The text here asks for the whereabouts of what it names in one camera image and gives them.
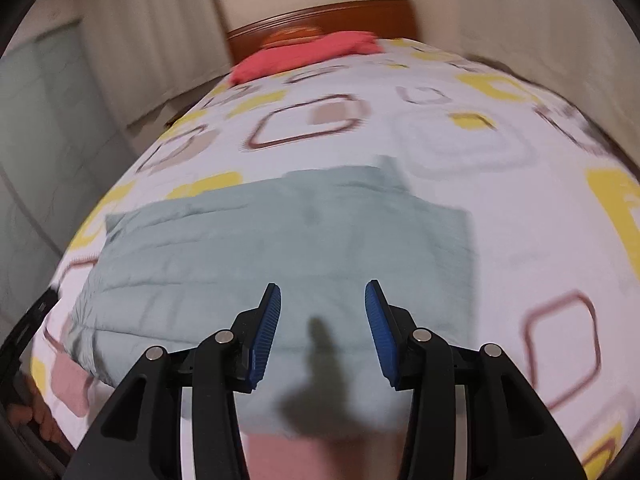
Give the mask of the person's left hand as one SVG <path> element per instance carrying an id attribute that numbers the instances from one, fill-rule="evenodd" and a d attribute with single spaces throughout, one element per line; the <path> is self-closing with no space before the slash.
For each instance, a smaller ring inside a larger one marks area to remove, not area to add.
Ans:
<path id="1" fill-rule="evenodd" d="M 26 389 L 27 396 L 26 400 L 9 403 L 6 407 L 6 414 L 11 426 L 17 429 L 30 422 L 35 422 L 43 440 L 57 445 L 67 455 L 73 455 L 75 452 L 73 445 L 68 442 L 48 404 L 44 402 L 34 378 L 21 374 L 18 384 Z"/>

